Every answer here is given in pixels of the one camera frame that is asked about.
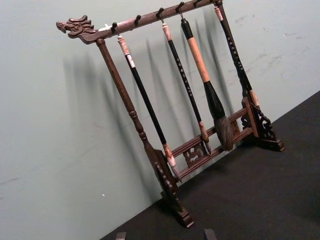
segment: hanging loop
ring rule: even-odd
[[[119,33],[118,33],[117,28],[118,28],[117,23],[116,23],[116,22],[112,23],[111,32],[112,32],[113,34],[116,33],[116,34],[119,36]]]
[[[159,11],[156,13],[156,17],[158,19],[161,20],[162,23],[164,23],[164,18],[162,17],[162,12],[164,11],[164,8],[163,7],[160,7]]]
[[[134,20],[134,24],[138,25],[139,20],[141,19],[141,15],[137,15],[135,20]]]
[[[184,18],[184,16],[182,15],[181,7],[182,7],[184,4],[185,4],[185,3],[184,3],[183,1],[180,2],[180,4],[179,4],[179,5],[176,7],[176,9],[175,9],[175,11],[180,14],[180,16],[181,16],[182,19]]]
[[[199,3],[199,2],[201,2],[202,0],[196,0],[194,3],[193,3],[193,6],[196,8],[197,7],[197,4]]]

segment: white label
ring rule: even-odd
[[[98,32],[105,31],[111,29],[112,26],[108,26],[108,24],[104,24],[105,27],[98,29]]]
[[[131,57],[130,54],[128,55],[128,59],[129,59],[129,63],[130,63],[130,65],[131,65],[131,67],[132,67],[132,68],[135,68],[135,67],[136,67],[136,66],[135,66],[135,63],[134,63],[134,61],[132,60],[132,57]]]

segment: wooden base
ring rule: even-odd
[[[284,143],[280,139],[277,139],[270,120],[264,116],[260,108],[249,102],[247,97],[243,98],[242,106],[242,109],[229,117],[234,133],[233,143],[236,144],[241,142],[245,145],[258,146],[272,151],[284,151]],[[237,124],[238,119],[241,119],[243,125],[241,131]],[[207,130],[209,137],[215,133],[216,130],[214,126]],[[184,156],[187,167],[180,172],[182,179],[184,179],[223,152],[222,146],[218,146],[208,153],[205,149],[201,135],[198,135],[174,149],[172,154],[175,158],[180,155]],[[182,206],[182,203],[177,196],[177,179],[173,177],[164,155],[160,150],[157,150],[157,155],[160,159],[160,164],[155,165],[155,170],[163,189],[163,192],[161,193],[162,198],[173,211],[178,222],[182,226],[189,228],[194,224],[194,221],[189,212]]]
[[[175,216],[176,220],[185,228],[190,228],[194,221],[192,217],[190,216],[189,212],[182,207],[181,209],[177,208],[175,206],[175,203],[173,203],[164,192],[161,192],[161,196],[163,200],[166,202],[166,204],[170,207],[170,210],[173,212],[173,215]]]

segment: wooden foot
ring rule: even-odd
[[[155,169],[156,176],[163,190],[161,192],[162,198],[173,211],[178,222],[185,228],[190,228],[194,224],[194,221],[189,215],[189,212],[182,206],[181,201],[177,196],[177,192],[175,191],[175,188],[168,180],[165,172],[163,171],[161,165],[158,162],[155,163]]]
[[[283,152],[285,144],[277,138],[270,119],[259,107],[250,103],[247,97],[243,98],[242,105],[248,110],[248,114],[241,118],[243,129],[248,127],[253,129],[253,134],[244,140],[245,145],[256,145],[263,149]]]

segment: carved panel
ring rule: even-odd
[[[241,122],[242,122],[242,129],[243,130],[246,128],[251,128],[251,122],[250,122],[250,118],[249,118],[248,114],[241,117]]]
[[[155,163],[155,169],[166,200],[169,201],[171,206],[174,206],[175,208],[177,208],[178,211],[182,212],[183,207],[181,205],[180,199],[178,198],[174,187],[168,180],[165,172],[163,171],[158,162]]]
[[[276,133],[273,131],[270,119],[267,118],[259,108],[253,105],[252,110],[254,114],[259,118],[258,122],[256,123],[259,132],[259,137],[265,140],[276,141],[277,136]]]
[[[88,43],[86,36],[97,32],[97,30],[94,30],[94,26],[91,25],[91,20],[88,20],[86,15],[83,15],[80,19],[69,18],[66,22],[57,21],[56,27],[63,33],[70,31],[68,33],[69,38],[80,38],[86,44]]]
[[[204,155],[207,155],[207,151],[202,141],[183,152],[188,167],[196,164]]]

